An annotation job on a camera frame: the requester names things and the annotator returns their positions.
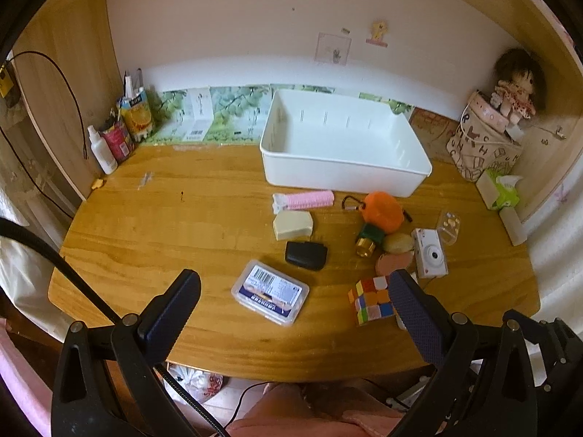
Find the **white children's digital camera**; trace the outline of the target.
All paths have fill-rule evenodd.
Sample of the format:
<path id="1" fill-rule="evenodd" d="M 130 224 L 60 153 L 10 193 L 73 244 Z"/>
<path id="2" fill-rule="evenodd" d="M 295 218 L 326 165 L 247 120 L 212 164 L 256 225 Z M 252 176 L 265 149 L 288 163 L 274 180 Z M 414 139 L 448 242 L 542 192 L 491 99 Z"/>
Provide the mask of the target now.
<path id="1" fill-rule="evenodd" d="M 436 230 L 417 228 L 412 232 L 417 276 L 421 279 L 447 275 L 447 259 Z"/>

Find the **colourful rubik's cube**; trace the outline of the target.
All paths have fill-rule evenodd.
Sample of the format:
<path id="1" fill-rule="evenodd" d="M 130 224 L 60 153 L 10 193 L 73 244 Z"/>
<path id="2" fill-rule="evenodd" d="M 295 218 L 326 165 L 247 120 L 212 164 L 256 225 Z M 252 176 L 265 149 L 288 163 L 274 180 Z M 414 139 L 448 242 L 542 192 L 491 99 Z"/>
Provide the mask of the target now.
<path id="1" fill-rule="evenodd" d="M 348 292 L 348 300 L 359 326 L 394 316 L 389 296 L 389 277 L 377 276 L 359 280 Z"/>

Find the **clear phone case with stickers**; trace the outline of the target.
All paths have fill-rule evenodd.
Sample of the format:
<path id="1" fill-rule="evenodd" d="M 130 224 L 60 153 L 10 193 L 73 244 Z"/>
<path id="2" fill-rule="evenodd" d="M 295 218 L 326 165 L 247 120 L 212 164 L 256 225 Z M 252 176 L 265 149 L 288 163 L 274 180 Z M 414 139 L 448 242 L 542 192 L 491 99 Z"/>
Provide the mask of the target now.
<path id="1" fill-rule="evenodd" d="M 451 211 L 442 211 L 437 222 L 436 230 L 442 243 L 452 246 L 458 240 L 461 219 Z"/>

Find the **orange round pouch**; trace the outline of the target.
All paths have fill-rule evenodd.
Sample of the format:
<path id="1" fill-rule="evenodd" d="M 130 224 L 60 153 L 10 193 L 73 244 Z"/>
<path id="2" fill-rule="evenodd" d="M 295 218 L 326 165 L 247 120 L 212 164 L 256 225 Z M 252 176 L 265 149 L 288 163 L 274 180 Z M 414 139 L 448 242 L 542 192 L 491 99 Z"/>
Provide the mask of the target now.
<path id="1" fill-rule="evenodd" d="M 357 210 L 365 223 L 378 227 L 386 235 L 397 232 L 405 221 L 412 222 L 409 213 L 386 192 L 371 192 L 364 199 L 346 195 L 341 206 L 343 210 Z"/>

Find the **black small case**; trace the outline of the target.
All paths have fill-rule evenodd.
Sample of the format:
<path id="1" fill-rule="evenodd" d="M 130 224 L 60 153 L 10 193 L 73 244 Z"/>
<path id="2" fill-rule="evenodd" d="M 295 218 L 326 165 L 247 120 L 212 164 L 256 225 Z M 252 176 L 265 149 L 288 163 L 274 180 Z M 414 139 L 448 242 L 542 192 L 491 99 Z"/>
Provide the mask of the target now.
<path id="1" fill-rule="evenodd" d="M 327 246 L 316 242 L 288 241 L 285 260 L 287 263 L 304 269 L 319 271 L 326 263 Z"/>

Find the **cream folding mirror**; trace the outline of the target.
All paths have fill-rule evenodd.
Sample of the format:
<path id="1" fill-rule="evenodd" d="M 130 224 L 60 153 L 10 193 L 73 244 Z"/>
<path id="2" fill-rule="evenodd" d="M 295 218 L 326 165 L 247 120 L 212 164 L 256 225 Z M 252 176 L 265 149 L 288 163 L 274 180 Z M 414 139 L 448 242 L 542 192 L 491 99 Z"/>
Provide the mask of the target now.
<path id="1" fill-rule="evenodd" d="M 307 211 L 284 210 L 276 215 L 273 228 L 277 241 L 310 237 L 313 231 L 313 220 Z"/>

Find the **pink hair roller clip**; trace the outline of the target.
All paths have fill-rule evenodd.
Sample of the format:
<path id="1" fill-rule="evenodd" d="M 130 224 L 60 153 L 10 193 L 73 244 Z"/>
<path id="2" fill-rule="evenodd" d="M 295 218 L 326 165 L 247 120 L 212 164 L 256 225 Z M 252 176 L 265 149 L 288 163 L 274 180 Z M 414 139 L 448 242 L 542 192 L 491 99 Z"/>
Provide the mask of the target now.
<path id="1" fill-rule="evenodd" d="M 278 214 L 286 210 L 309 210 L 333 204 L 332 190 L 313 190 L 312 192 L 274 193 L 272 208 L 273 213 Z"/>

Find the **white box by tissues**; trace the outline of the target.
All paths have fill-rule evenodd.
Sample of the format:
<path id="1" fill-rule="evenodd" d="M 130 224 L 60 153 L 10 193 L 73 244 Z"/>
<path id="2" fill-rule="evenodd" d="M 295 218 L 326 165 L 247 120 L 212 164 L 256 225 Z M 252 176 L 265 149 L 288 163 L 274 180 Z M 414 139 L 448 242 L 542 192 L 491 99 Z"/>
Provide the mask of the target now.
<path id="1" fill-rule="evenodd" d="M 519 246 L 526 242 L 528 239 L 526 230 L 514 207 L 503 207 L 499 210 L 499 217 L 513 246 Z"/>

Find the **pink clothed lap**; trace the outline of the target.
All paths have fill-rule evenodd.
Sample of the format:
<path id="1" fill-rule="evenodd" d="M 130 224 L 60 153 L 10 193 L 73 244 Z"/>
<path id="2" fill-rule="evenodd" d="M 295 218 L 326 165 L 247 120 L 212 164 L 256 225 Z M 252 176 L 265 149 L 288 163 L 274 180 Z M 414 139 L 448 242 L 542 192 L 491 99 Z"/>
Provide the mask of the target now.
<path id="1" fill-rule="evenodd" d="M 269 384 L 232 436 L 387 436 L 404 414 L 343 385 Z"/>

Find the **green tissue pack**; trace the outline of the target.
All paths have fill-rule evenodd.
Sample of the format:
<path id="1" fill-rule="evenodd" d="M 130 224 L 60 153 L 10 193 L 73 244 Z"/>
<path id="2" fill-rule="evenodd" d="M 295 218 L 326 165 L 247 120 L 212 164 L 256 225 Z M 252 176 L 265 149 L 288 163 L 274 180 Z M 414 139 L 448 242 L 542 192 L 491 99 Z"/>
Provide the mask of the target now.
<path id="1" fill-rule="evenodd" d="M 488 210 L 499 211 L 506 207 L 516 207 L 519 193 L 516 185 L 522 176 L 501 175 L 492 169 L 485 170 L 475 186 Z"/>

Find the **white spray bottle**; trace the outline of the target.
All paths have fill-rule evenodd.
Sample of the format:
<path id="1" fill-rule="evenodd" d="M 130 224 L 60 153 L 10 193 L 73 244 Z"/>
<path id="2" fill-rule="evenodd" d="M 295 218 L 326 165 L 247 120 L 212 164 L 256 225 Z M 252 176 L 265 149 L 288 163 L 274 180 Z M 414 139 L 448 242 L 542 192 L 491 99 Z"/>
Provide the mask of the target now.
<path id="1" fill-rule="evenodd" d="M 91 150 L 98 164 L 107 176 L 111 175 L 118 168 L 118 162 L 111 152 L 107 141 L 93 125 L 88 126 L 88 135 L 91 143 Z"/>

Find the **red pen cup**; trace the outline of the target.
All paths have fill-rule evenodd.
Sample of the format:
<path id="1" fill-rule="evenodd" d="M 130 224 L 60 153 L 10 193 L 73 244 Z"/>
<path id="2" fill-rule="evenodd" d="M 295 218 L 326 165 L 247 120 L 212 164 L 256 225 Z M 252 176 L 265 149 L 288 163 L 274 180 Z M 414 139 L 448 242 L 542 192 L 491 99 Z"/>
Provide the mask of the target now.
<path id="1" fill-rule="evenodd" d="M 109 116 L 99 128 L 99 132 L 106 140 L 111 154 L 118 163 L 129 159 L 134 151 L 134 143 L 117 109 L 111 109 Z"/>

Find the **orange juice carton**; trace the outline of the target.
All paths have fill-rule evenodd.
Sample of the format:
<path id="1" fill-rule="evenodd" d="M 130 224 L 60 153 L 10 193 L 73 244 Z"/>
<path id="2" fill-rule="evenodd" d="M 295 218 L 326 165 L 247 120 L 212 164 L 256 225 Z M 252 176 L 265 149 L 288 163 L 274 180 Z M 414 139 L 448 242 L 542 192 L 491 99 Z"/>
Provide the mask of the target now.
<path id="1" fill-rule="evenodd" d="M 125 72 L 124 94 L 118 104 L 120 115 L 134 142 L 152 135 L 154 123 L 147 92 L 143 86 L 142 71 Z"/>

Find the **white plastic storage bin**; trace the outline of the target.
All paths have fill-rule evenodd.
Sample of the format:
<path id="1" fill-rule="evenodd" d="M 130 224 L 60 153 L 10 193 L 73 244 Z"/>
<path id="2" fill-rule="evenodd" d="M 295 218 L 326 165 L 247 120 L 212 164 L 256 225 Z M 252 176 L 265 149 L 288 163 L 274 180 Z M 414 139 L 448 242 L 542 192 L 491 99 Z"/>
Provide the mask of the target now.
<path id="1" fill-rule="evenodd" d="M 382 103 L 277 90 L 260 141 L 266 181 L 408 197 L 433 166 L 409 121 Z"/>

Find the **beige patterned drawstring bag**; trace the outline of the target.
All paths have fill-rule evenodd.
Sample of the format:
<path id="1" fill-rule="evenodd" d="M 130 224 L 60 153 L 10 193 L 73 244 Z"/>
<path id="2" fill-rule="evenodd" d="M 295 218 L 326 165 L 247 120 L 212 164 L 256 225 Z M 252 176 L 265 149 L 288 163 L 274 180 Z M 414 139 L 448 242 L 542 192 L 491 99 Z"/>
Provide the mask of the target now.
<path id="1" fill-rule="evenodd" d="M 472 93 L 446 144 L 447 153 L 466 181 L 477 182 L 487 169 L 507 175 L 518 162 L 523 146 L 506 133 L 508 123 L 481 92 Z"/>

